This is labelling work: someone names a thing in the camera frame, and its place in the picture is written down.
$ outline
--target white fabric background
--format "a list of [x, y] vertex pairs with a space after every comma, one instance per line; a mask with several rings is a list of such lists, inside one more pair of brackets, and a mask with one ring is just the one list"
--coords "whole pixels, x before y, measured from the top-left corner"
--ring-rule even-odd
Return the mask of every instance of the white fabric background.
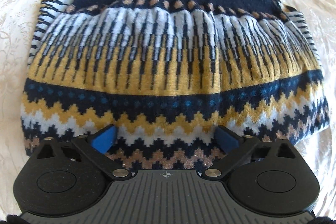
[[[12, 194], [27, 157], [20, 122], [26, 60], [40, 0], [0, 0], [0, 218], [20, 210]], [[282, 0], [302, 11], [325, 68], [331, 128], [297, 145], [321, 184], [318, 215], [336, 217], [336, 0]]]

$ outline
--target tan dot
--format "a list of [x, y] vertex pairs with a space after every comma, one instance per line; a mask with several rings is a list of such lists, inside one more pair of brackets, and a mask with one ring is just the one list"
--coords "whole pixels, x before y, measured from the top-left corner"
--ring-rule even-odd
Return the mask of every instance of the tan dot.
[[106, 8], [107, 8], [107, 6], [104, 5], [104, 6], [100, 9], [100, 12], [103, 12]]
[[191, 0], [188, 2], [188, 9], [191, 10], [192, 8], [194, 8], [196, 5], [196, 2]]
[[288, 12], [290, 12], [290, 10], [288, 9], [288, 7], [289, 7], [289, 6], [284, 5], [284, 7], [283, 7], [282, 10], [283, 10], [285, 13], [288, 13]]
[[286, 17], [285, 14], [283, 14], [283, 13], [280, 14], [280, 18], [281, 18], [282, 20], [287, 20], [287, 17]]
[[94, 9], [97, 9], [98, 5], [92, 5], [89, 8], [87, 8], [88, 11], [93, 11]]
[[221, 6], [218, 6], [218, 10], [221, 11], [222, 13], [226, 12], [225, 9], [223, 7], [221, 7]]
[[150, 6], [154, 6], [156, 3], [158, 3], [159, 2], [159, 0], [151, 0], [150, 2], [149, 2], [149, 5]]
[[113, 2], [111, 3], [111, 6], [117, 4], [118, 2], [119, 2], [118, 0], [113, 1]]
[[129, 5], [129, 4], [132, 4], [133, 3], [133, 0], [123, 0], [123, 4], [125, 5]]
[[75, 7], [71, 4], [70, 6], [67, 7], [66, 11], [67, 13], [71, 13], [75, 10]]
[[259, 14], [256, 13], [256, 12], [252, 12], [252, 15], [253, 15], [255, 18], [259, 18]]
[[176, 1], [175, 3], [174, 3], [174, 8], [175, 9], [179, 9], [179, 8], [181, 8], [183, 6], [183, 3], [182, 3], [182, 1], [180, 1], [180, 0], [178, 0], [178, 1]]
[[208, 3], [208, 6], [209, 6], [209, 9], [210, 9], [211, 11], [213, 11], [213, 4], [212, 4], [212, 3]]
[[164, 7], [166, 8], [166, 9], [168, 9], [169, 8], [169, 2], [168, 1], [164, 1], [163, 2], [163, 5], [164, 5]]
[[269, 14], [269, 13], [266, 13], [266, 15], [267, 15], [268, 17], [270, 17], [270, 18], [273, 18], [273, 19], [276, 18], [274, 15], [271, 15], [271, 14]]
[[145, 0], [138, 0], [136, 2], [137, 5], [144, 5], [145, 4]]

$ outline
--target blue gripper pad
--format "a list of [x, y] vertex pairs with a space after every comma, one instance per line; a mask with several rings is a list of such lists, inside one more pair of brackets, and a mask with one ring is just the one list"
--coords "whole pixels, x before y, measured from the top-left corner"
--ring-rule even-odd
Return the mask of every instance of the blue gripper pad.
[[117, 127], [109, 125], [96, 134], [91, 135], [88, 140], [93, 148], [105, 154], [117, 140]]
[[244, 142], [242, 137], [224, 126], [218, 126], [216, 128], [214, 138], [226, 154], [238, 148]]

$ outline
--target striped pattern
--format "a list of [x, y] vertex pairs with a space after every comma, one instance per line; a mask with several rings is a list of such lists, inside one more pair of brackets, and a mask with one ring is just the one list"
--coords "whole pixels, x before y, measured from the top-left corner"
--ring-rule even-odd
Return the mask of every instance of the striped pattern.
[[313, 46], [287, 18], [230, 14], [155, 7], [61, 14], [44, 34], [29, 78], [117, 94], [183, 95], [320, 68]]
[[305, 20], [305, 17], [303, 16], [303, 13], [298, 12], [298, 11], [294, 11], [294, 12], [288, 12], [288, 13], [286, 13], [286, 15], [294, 23], [294, 25], [301, 31], [303, 36], [306, 38], [307, 43], [309, 44], [309, 47], [310, 47], [311, 51], [313, 52], [317, 63], [320, 65], [320, 69], [322, 70], [322, 73], [324, 75], [324, 70], [323, 70], [323, 67], [322, 67], [321, 59], [320, 59], [319, 54], [317, 52], [313, 37], [312, 37], [311, 32], [308, 28], [308, 24]]
[[37, 24], [34, 31], [33, 40], [29, 50], [28, 66], [31, 65], [35, 54], [41, 46], [41, 39], [44, 36], [47, 28], [55, 20], [55, 18], [65, 11], [67, 6], [71, 4], [73, 0], [42, 0], [39, 10], [39, 16], [37, 18]]

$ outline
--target knit sweater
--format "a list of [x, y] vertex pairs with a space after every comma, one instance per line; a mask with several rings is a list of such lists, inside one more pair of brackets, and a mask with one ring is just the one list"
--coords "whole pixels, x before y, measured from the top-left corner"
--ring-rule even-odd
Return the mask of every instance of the knit sweater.
[[27, 153], [118, 127], [131, 170], [224, 156], [217, 125], [293, 144], [329, 124], [302, 13], [279, 0], [42, 0], [22, 97]]

